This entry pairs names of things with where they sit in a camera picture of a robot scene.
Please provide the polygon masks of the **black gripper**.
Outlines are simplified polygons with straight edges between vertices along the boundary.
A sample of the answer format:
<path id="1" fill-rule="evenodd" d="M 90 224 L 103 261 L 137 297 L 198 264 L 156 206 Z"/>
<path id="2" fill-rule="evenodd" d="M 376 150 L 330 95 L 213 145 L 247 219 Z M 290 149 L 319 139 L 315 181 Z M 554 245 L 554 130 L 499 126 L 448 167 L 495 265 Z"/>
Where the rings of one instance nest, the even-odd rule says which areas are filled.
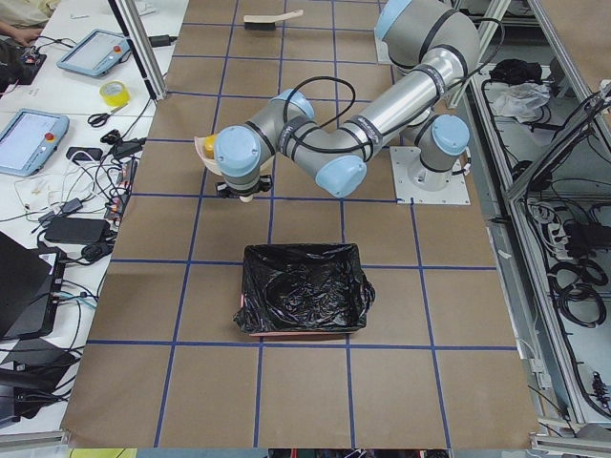
<path id="1" fill-rule="evenodd" d="M 267 192 L 272 187 L 272 176 L 260 176 L 246 184 L 227 183 L 219 181 L 215 183 L 216 195 L 219 198 L 253 198 L 255 194 Z"/>

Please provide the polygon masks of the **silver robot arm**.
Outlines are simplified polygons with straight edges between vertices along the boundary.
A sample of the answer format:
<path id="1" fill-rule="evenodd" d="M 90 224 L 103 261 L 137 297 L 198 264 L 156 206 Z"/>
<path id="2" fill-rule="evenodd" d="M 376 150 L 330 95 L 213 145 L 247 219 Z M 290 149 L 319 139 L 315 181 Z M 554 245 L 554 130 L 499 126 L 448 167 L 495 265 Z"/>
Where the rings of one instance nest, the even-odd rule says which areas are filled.
<path id="1" fill-rule="evenodd" d="M 400 135 L 420 144 L 426 171 L 452 170 L 469 130 L 461 119 L 434 115 L 431 108 L 474 72 L 474 23 L 439 1 L 389 1 L 374 34 L 406 74 L 333 132 L 315 121 L 313 107 L 297 89 L 278 94 L 242 125 L 224 128 L 214 141 L 222 178 L 218 196 L 248 201 L 268 191 L 272 179 L 261 168 L 281 154 L 333 197 L 346 197 L 364 180 L 368 161 Z"/>
<path id="2" fill-rule="evenodd" d="M 420 189 L 437 192 L 450 181 L 454 164 L 468 146 L 470 131 L 458 116 L 431 114 L 424 122 L 408 126 L 401 136 L 420 151 L 408 166 L 410 180 Z"/>

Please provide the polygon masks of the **person forearm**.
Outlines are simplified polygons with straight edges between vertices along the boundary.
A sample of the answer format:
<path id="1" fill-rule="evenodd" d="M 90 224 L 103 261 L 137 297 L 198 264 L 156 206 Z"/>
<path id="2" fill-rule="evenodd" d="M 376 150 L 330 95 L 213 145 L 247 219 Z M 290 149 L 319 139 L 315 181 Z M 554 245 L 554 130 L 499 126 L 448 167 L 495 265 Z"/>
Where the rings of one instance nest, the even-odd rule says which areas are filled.
<path id="1" fill-rule="evenodd" d="M 4 21 L 0 22 L 1 34 L 11 38 L 17 44 L 28 46 L 36 40 L 42 33 L 42 29 L 25 28 L 19 29 Z"/>

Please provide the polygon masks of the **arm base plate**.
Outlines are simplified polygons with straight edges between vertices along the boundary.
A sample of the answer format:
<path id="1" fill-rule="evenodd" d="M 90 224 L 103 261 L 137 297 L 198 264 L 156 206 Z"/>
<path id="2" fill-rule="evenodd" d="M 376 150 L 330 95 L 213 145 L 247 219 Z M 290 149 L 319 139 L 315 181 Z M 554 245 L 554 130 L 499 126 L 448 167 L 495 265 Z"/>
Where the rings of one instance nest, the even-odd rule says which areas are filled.
<path id="1" fill-rule="evenodd" d="M 470 205 L 463 164 L 458 158 L 450 171 L 427 169 L 416 147 L 390 148 L 396 201 L 399 204 Z"/>
<path id="2" fill-rule="evenodd" d="M 392 60 L 390 58 L 389 46 L 387 37 L 383 36 L 377 28 L 374 29 L 374 44 L 376 49 L 377 62 L 379 64 L 391 65 Z"/>

